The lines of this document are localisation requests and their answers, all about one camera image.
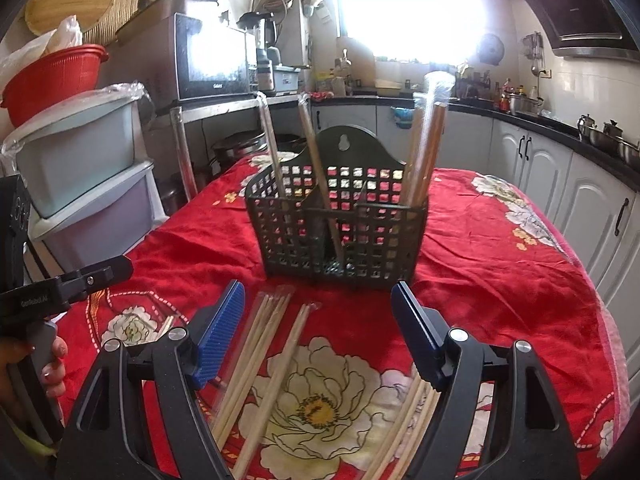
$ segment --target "flower center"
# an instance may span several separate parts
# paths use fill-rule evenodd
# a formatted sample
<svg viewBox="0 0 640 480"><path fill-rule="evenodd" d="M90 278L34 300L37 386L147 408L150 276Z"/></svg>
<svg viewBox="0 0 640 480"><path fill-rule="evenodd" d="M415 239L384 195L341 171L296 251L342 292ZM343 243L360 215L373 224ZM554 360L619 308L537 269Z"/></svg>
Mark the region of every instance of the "flower center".
<svg viewBox="0 0 640 480"><path fill-rule="evenodd" d="M318 430L330 428L336 419L334 404L322 395L314 395L303 400L298 415Z"/></svg>

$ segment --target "microwave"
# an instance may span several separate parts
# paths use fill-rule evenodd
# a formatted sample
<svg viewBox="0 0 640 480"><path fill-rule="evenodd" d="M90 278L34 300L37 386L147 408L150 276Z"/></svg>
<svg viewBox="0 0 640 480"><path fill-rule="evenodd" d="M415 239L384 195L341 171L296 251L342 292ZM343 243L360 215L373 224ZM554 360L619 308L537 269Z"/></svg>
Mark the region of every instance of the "microwave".
<svg viewBox="0 0 640 480"><path fill-rule="evenodd" d="M111 45L100 83L141 82L159 113L196 99L248 94L248 44L245 31L217 17L173 14Z"/></svg>

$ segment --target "black countertop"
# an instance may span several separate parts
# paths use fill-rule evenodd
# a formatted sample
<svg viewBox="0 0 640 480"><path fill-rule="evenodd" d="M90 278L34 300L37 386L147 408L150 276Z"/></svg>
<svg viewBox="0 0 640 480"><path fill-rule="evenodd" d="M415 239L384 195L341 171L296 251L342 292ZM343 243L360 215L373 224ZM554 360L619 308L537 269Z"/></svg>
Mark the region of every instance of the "black countertop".
<svg viewBox="0 0 640 480"><path fill-rule="evenodd" d="M313 103L313 106L332 106L332 105L373 105L373 106L396 106L399 108L413 108L414 101L412 99L388 98L388 97L338 97L327 99L320 103ZM557 126L551 127L540 122L534 122L536 118L514 117L511 114L496 112L494 110L484 110L468 105L458 103L450 103L449 110L452 112L461 112L465 114L479 115L483 117L491 117L513 124L524 130L540 134L548 137L559 144L574 150L575 153L583 156L587 160L597 164L603 170L609 171L620 182L629 186L633 191L640 192L640 173L632 170L622 160L614 158L607 153L601 152L590 144L582 142L578 137L578 130L567 124L558 123ZM540 121L549 123L549 120L541 118Z"/></svg>

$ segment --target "plastic basket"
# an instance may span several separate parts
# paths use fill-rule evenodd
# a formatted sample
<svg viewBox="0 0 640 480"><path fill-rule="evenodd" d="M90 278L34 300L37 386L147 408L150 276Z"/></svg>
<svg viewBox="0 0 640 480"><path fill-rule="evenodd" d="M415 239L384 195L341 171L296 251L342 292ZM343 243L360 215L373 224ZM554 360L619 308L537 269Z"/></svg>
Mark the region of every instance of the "plastic basket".
<svg viewBox="0 0 640 480"><path fill-rule="evenodd" d="M427 208L399 205L404 164L370 132L335 126L316 137L332 210L322 207L308 151L282 163L286 197L270 166L248 184L245 199L267 275L391 289L411 282ZM327 218L338 221L345 265L337 261Z"/></svg>
<svg viewBox="0 0 640 480"><path fill-rule="evenodd" d="M109 58L103 46L86 44L41 57L18 72L2 92L12 124L22 126L34 115L81 92L95 89L100 64Z"/></svg>

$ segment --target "cabinet handle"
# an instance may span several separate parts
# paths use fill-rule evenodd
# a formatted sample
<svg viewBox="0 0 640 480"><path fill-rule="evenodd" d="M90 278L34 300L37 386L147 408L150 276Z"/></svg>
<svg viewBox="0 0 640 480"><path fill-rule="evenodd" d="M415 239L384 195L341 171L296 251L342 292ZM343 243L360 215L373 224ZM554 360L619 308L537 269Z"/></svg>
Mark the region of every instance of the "cabinet handle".
<svg viewBox="0 0 640 480"><path fill-rule="evenodd" d="M620 208L620 214L618 215L618 221L616 222L616 236L620 236L620 222L622 222L622 215L625 212L625 207L629 205L629 199L625 198L625 203L623 203Z"/></svg>
<svg viewBox="0 0 640 480"><path fill-rule="evenodd" d="M529 160L529 143L530 142L533 142L533 139L531 139L531 137L527 139L527 143L524 146L524 158L526 158L527 160Z"/></svg>
<svg viewBox="0 0 640 480"><path fill-rule="evenodd" d="M524 142L525 136L522 136L520 139L520 144L518 144L518 155L522 158L522 143Z"/></svg>

